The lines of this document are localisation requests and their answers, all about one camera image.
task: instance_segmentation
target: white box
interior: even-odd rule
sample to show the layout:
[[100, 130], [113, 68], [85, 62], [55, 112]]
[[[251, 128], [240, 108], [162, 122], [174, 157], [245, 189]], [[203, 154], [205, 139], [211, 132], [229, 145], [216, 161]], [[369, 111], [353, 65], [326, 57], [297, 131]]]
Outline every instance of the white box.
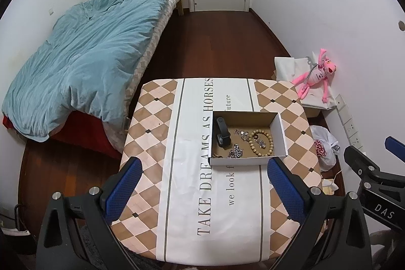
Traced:
[[[216, 134], [219, 129], [216, 123], [217, 117], [223, 117], [231, 135], [231, 146], [223, 149], [218, 146]], [[211, 136], [209, 139], [209, 158], [211, 166], [254, 166], [267, 165], [270, 158], [279, 157], [284, 159], [288, 156], [286, 137], [282, 126], [281, 116], [278, 112], [242, 112], [242, 111], [213, 111], [211, 114]], [[264, 129], [273, 137], [273, 153], [271, 157], [257, 157], [252, 151], [249, 142], [243, 141], [241, 137], [235, 134], [235, 130], [248, 131], [251, 133], [256, 129]], [[265, 149], [259, 149], [255, 143], [257, 150], [263, 150], [266, 153], [269, 150], [270, 143], [268, 139], [259, 134], [259, 137], [266, 143]], [[241, 158], [228, 158], [229, 151], [234, 148], [234, 144], [238, 144], [244, 151]], [[222, 156], [223, 158], [212, 157], [213, 153]]]

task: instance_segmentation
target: pink panther plush toy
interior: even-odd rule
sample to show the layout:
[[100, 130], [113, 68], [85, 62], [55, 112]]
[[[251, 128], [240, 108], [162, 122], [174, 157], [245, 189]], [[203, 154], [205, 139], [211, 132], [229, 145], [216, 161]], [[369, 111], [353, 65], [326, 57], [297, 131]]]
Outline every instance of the pink panther plush toy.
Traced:
[[321, 52], [319, 53], [318, 65], [314, 66], [309, 72], [305, 72], [292, 81], [294, 86], [297, 86], [302, 82], [304, 83], [302, 88], [297, 91], [300, 100], [304, 99], [307, 96], [310, 86], [323, 81], [322, 102], [328, 102], [328, 77], [336, 71], [336, 65], [332, 61], [330, 61], [327, 56], [325, 57], [325, 59], [322, 59], [323, 55], [326, 52], [327, 51], [322, 48]]

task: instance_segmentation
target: blue comforter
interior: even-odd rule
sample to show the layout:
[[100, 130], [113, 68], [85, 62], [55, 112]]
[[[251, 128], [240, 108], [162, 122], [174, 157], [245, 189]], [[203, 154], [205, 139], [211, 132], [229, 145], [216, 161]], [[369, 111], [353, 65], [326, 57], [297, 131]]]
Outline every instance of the blue comforter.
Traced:
[[3, 113], [36, 141], [74, 110], [122, 130], [125, 90], [167, 1], [89, 0], [70, 8], [11, 83]]

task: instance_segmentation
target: wooden floor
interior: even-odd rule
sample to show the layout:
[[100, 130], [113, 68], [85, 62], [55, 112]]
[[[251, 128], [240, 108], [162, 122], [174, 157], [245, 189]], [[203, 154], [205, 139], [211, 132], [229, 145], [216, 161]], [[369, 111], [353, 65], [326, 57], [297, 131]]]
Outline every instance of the wooden floor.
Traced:
[[[173, 14], [146, 69], [142, 84], [160, 78], [232, 77], [270, 79], [274, 57], [286, 56], [265, 27], [250, 12]], [[24, 153], [19, 201], [26, 205], [24, 221], [38, 236], [48, 200], [54, 191], [80, 195], [119, 169], [108, 156], [48, 140], [30, 140]]]

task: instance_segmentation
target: wooden bead bracelet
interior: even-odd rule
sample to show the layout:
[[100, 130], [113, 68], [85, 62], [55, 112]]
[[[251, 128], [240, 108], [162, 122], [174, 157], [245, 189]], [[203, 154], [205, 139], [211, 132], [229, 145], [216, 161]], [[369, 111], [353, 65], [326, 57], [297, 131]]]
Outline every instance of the wooden bead bracelet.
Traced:
[[[261, 154], [254, 146], [253, 144], [253, 136], [257, 135], [257, 134], [263, 134], [264, 136], [266, 136], [269, 139], [270, 142], [270, 149], [269, 152], [266, 154]], [[273, 152], [273, 148], [274, 148], [274, 143], [273, 143], [273, 138], [271, 137], [271, 134], [267, 133], [266, 131], [264, 131], [264, 129], [255, 129], [252, 133], [249, 134], [249, 144], [250, 147], [252, 148], [253, 152], [258, 155], [259, 157], [268, 157], [272, 154]]]

